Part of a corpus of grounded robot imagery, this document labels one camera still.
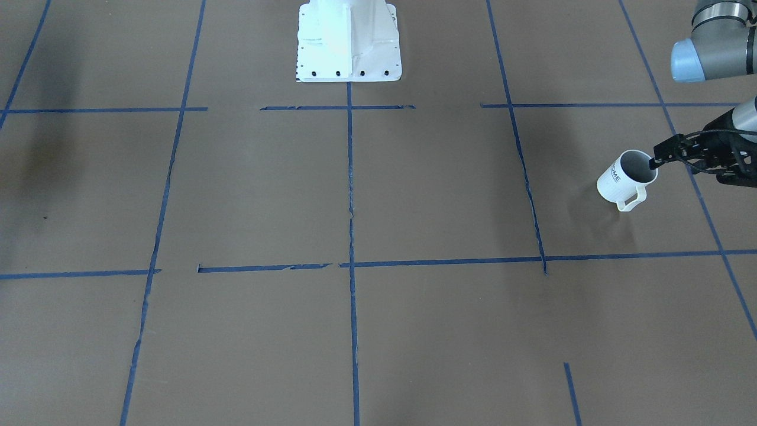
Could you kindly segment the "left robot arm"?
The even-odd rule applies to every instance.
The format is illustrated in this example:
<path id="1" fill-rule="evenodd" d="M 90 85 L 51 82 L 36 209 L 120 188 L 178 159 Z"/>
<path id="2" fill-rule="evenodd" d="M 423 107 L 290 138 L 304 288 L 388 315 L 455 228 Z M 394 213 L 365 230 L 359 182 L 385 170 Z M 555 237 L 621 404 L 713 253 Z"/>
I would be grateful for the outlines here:
<path id="1" fill-rule="evenodd" d="M 755 2 L 699 1 L 690 37 L 671 49 L 671 76 L 678 83 L 754 75 Z M 755 98 L 731 108 L 702 130 L 678 133 L 657 144 L 649 160 L 655 170 L 681 162 L 691 173 L 706 173 L 719 183 L 755 187 Z"/>

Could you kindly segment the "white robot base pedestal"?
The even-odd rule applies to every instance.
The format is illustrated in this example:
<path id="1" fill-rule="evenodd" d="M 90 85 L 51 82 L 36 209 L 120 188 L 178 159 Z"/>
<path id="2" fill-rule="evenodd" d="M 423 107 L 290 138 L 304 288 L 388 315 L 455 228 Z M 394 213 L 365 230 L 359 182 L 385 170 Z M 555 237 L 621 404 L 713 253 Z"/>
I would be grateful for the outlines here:
<path id="1" fill-rule="evenodd" d="M 394 82 L 403 68 L 397 8 L 386 1 L 300 6 L 296 81 Z"/>

